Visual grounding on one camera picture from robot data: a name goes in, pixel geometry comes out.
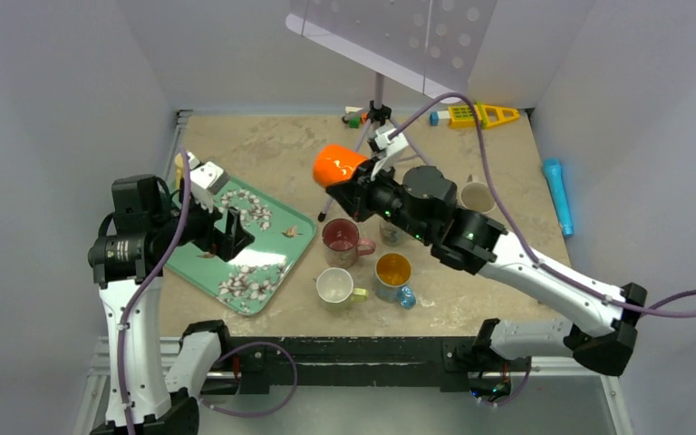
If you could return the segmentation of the yellow toy grid block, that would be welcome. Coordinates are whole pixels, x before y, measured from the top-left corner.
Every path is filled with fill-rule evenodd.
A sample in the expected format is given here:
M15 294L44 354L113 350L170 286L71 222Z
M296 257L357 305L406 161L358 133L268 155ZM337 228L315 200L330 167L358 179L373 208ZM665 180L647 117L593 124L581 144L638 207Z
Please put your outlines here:
M449 127L454 130L484 127L479 110L473 111L468 105L449 106Z

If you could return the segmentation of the blue toy flashlight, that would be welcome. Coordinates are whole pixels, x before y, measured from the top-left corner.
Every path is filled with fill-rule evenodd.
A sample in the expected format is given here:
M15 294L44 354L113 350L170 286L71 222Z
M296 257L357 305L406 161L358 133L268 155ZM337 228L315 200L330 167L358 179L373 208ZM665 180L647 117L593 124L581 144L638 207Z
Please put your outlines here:
M542 171L546 178L562 235L563 237L571 237L574 234L574 226L566 195L563 166L558 159L545 159Z

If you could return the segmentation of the yellow green toy ramp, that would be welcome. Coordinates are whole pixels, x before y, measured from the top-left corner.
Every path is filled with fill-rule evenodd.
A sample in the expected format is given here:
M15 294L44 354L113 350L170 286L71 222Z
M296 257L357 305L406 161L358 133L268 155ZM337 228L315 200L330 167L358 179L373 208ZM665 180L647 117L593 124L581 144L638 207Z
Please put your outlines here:
M506 125L520 118L520 113L517 109L485 104L480 101L476 102L476 109L482 130Z

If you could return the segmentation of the green floral tray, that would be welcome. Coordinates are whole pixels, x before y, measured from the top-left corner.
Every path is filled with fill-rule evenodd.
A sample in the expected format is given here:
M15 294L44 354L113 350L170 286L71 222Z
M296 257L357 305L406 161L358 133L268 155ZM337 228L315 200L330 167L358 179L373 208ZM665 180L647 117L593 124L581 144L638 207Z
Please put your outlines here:
M236 208L252 245L225 262L192 244L175 249L167 268L242 315L259 314L311 244L313 220L240 179L214 197L221 212Z

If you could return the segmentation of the lime green mug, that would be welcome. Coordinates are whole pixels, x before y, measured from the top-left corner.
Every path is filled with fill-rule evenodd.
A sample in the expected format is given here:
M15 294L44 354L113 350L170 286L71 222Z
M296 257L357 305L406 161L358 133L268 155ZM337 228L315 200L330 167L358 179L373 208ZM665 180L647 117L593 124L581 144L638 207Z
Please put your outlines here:
M350 272L339 267L325 269L316 278L315 288L322 306L331 311L343 311L369 299L369 291L357 287Z

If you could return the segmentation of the white music stand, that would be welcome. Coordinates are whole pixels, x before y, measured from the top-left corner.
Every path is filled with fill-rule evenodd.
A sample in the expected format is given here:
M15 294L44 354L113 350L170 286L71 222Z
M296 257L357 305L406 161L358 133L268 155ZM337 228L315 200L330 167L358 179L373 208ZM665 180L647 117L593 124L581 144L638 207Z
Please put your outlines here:
M298 0L289 30L427 97L464 93L497 4Z

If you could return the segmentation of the blue butterfly mug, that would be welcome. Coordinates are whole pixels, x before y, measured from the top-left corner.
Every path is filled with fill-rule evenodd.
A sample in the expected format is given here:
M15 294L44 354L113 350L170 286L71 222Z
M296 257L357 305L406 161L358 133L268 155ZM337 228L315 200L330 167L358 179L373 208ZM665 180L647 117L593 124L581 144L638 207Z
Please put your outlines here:
M417 304L410 287L411 275L411 262L406 256L398 253L384 254L375 263L372 290L384 302L411 310Z

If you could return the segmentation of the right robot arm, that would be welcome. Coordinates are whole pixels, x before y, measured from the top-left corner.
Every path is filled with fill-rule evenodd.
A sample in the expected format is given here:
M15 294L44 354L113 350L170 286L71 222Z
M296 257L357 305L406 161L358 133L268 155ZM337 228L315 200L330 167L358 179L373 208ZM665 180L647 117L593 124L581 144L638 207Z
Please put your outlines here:
M560 333L539 337L536 325L507 321L485 326L472 345L475 362L493 369L529 355L570 356L585 368L620 376L637 341L639 309L648 292L630 283L595 282L532 249L491 217L459 205L457 185L433 166L408 170L401 182L393 171L372 174L366 160L357 168L314 169L314 181L357 222L378 216L430 248L454 270L509 285L560 313Z

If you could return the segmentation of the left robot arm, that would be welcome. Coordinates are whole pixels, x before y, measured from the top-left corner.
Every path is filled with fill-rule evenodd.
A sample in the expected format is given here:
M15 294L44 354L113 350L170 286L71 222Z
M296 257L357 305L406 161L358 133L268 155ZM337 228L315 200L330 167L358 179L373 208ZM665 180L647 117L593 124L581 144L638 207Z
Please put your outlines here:
M177 360L164 370L159 336L163 267L175 248L186 244L228 262L254 242L237 209L215 207L214 197L229 180L224 171L195 170L179 184L179 207L158 176L112 183L113 211L88 252L111 358L105 421L93 433L198 433L202 385L209 369L221 371L233 362L234 346L224 322L191 324L180 338Z

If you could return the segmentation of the orange mug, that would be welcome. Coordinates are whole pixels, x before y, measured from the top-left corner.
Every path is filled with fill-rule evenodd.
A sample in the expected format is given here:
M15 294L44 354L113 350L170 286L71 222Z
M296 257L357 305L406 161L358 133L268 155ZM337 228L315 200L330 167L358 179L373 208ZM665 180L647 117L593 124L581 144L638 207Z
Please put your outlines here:
M355 150L330 144L316 155L312 171L313 180L318 186L326 189L349 180L356 169L368 159Z

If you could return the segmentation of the cream coral shell mug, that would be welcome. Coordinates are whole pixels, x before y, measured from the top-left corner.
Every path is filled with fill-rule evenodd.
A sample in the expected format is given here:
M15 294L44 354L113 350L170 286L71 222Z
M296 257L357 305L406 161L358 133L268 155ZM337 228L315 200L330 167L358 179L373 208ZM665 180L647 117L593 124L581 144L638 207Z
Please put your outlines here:
M459 190L459 203L464 208L482 214L492 212L497 206L488 184L474 175L468 175L466 182Z

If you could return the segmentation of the pink skull mug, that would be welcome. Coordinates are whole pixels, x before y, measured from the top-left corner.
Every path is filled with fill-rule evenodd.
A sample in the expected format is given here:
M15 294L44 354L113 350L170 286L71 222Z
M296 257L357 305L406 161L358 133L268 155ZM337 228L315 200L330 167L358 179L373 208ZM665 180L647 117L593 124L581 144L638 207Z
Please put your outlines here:
M376 244L361 237L359 228L349 219L336 218L324 225L322 241L325 261L331 267L350 268L359 258L375 252Z

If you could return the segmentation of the yellow mug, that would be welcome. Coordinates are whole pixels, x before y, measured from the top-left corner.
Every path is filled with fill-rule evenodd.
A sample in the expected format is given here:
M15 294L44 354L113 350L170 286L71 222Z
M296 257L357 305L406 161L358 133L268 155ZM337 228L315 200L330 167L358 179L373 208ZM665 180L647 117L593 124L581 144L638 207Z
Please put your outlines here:
M184 161L180 154L177 154L173 160L175 186L180 188L184 179Z

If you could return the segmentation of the cream dragon mug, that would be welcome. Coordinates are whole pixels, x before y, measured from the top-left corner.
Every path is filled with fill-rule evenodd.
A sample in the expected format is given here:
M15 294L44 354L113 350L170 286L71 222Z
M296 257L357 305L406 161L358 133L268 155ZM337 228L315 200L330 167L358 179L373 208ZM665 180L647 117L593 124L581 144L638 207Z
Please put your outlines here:
M401 246L410 239L406 232L385 220L379 222L379 234L381 242L388 247Z

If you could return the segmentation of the blue white toy block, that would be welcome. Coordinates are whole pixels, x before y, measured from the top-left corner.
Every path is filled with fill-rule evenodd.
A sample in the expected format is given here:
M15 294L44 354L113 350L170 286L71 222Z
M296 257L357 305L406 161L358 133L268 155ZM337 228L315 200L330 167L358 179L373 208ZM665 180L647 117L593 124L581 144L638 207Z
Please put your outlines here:
M448 111L431 111L429 113L429 125L441 126L450 123L450 113Z

